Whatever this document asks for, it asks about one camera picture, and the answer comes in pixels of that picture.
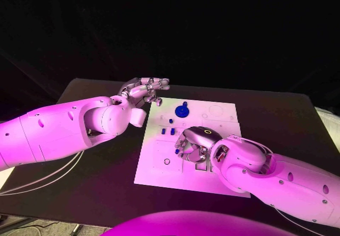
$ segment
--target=black tabletop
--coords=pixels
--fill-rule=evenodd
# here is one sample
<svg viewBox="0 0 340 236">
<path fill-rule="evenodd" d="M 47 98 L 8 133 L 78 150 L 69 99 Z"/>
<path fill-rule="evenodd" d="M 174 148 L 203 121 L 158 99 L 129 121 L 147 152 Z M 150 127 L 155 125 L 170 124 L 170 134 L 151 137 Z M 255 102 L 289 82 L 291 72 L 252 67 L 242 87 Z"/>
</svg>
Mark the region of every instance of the black tabletop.
<svg viewBox="0 0 340 236">
<path fill-rule="evenodd" d="M 75 79 L 59 103 L 112 96 L 121 85 L 122 82 Z M 176 85 L 170 90 L 158 91 L 158 95 L 235 103 L 242 136 L 266 145 L 275 153 L 340 176 L 338 151 L 305 95 Z M 150 104 L 142 109 L 148 112 Z M 29 193 L 1 196 L 0 213 L 114 227 L 154 212 L 203 210 L 245 217 L 298 235 L 308 235 L 255 196 L 240 198 L 134 184 L 145 123 L 141 128 L 129 125 L 122 135 L 86 150 L 73 170 L 56 183 Z M 1 190 L 42 178 L 69 160 L 66 157 L 16 167 Z M 333 227 L 291 219 L 320 233 L 338 235 L 338 229 Z"/>
</svg>

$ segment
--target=blue knob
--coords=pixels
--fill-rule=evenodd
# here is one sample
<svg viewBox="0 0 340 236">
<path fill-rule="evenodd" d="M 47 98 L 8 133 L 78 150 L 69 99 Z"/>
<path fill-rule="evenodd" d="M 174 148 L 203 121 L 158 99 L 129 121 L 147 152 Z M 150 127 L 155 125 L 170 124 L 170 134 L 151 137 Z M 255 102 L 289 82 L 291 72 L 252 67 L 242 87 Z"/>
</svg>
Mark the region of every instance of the blue knob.
<svg viewBox="0 0 340 236">
<path fill-rule="evenodd" d="M 187 102 L 183 102 L 183 105 L 176 107 L 174 113 L 180 118 L 187 117 L 189 115 Z"/>
</svg>

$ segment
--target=dark curtain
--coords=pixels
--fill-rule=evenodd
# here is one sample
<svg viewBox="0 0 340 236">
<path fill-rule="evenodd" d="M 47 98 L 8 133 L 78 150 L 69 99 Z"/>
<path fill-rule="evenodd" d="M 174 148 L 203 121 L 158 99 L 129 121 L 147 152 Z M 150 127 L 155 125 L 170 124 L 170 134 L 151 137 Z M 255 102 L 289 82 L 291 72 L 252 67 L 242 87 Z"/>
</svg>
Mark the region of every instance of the dark curtain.
<svg viewBox="0 0 340 236">
<path fill-rule="evenodd" d="M 0 2 L 1 119 L 73 78 L 298 92 L 340 106 L 336 6 L 288 2 Z"/>
</svg>

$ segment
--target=robotic arm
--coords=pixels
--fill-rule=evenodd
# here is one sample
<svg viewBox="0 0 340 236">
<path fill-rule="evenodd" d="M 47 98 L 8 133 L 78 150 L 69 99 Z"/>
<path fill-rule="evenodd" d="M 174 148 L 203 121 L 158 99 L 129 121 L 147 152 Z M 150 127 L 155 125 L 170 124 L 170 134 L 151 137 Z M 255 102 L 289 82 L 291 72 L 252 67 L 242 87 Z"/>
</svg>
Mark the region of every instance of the robotic arm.
<svg viewBox="0 0 340 236">
<path fill-rule="evenodd" d="M 187 128 L 174 148 L 186 161 L 210 160 L 212 170 L 230 190 L 252 193 L 294 217 L 340 228 L 338 176 L 274 154 L 263 145 L 242 137 L 230 135 L 223 139 L 206 127 Z"/>
<path fill-rule="evenodd" d="M 1 123 L 0 171 L 78 153 L 122 134 L 128 123 L 141 127 L 145 112 L 140 107 L 144 102 L 160 106 L 155 90 L 168 88 L 168 79 L 134 78 L 112 97 L 42 107 Z"/>
</svg>

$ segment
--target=floor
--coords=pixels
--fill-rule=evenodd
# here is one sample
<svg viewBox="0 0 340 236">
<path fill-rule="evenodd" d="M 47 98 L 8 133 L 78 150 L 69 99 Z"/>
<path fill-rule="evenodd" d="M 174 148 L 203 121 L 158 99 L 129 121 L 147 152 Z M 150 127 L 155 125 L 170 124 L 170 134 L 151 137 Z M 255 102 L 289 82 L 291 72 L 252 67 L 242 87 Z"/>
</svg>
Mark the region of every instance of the floor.
<svg viewBox="0 0 340 236">
<path fill-rule="evenodd" d="M 8 217 L 7 221 L 17 219 L 17 217 Z M 46 220 L 36 220 L 30 224 L 24 225 L 47 225 L 53 223 L 55 221 L 46 221 Z M 70 232 L 75 228 L 76 224 L 69 224 L 59 222 L 57 224 L 50 225 L 47 228 L 39 228 L 42 236 L 69 236 Z M 93 226 L 83 226 L 78 236 L 99 236 L 102 233 L 109 230 L 106 228 L 93 227 Z M 1 234 L 0 236 L 7 236 L 14 230 L 8 231 L 7 233 Z M 33 228 L 26 228 L 19 231 L 16 231 L 10 236 L 37 236 L 39 233 Z"/>
</svg>

